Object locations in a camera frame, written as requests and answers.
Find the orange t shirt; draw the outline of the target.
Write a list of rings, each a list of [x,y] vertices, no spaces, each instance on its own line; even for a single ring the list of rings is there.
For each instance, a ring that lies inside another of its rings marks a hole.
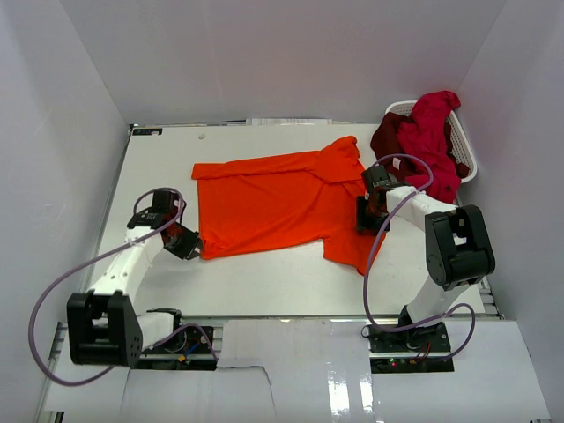
[[[318,151],[196,163],[204,259],[322,241],[325,259],[365,273],[383,241],[356,227],[363,170],[354,136]]]

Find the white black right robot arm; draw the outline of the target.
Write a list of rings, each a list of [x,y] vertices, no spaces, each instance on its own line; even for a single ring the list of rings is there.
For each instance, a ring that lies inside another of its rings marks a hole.
[[[373,234],[364,272],[363,305],[370,324],[367,333],[397,334],[399,344],[416,352],[430,339],[428,326],[462,307],[454,302],[470,286],[493,273],[495,258],[481,210],[475,205],[456,207],[427,195],[423,188],[394,182],[385,167],[361,174],[366,195],[358,198],[357,229]],[[404,306],[398,326],[375,322],[369,309],[368,277],[376,250],[398,216],[425,235],[427,279],[415,298]]]

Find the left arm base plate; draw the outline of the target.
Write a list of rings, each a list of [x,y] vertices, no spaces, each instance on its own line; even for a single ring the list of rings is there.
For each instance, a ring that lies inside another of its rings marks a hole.
[[[214,371],[217,364],[210,348],[219,354],[213,345],[214,328],[203,326],[202,329],[208,338],[199,329],[188,327],[164,345],[145,350],[135,369]]]

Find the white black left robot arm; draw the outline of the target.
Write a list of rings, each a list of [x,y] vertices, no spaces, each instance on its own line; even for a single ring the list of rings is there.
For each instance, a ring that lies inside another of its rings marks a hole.
[[[182,225],[182,194],[171,188],[149,194],[151,205],[133,211],[124,243],[107,269],[86,293],[74,293],[67,301],[70,358],[77,365],[134,367],[146,349],[161,345],[175,352],[185,344],[187,332],[178,311],[134,307],[160,252],[188,261],[203,249],[199,233]]]

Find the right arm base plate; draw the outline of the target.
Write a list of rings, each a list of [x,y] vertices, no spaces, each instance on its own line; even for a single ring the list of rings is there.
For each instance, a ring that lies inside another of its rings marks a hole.
[[[385,332],[372,325],[360,335],[368,340],[373,375],[452,373],[455,366],[444,323],[402,332]]]

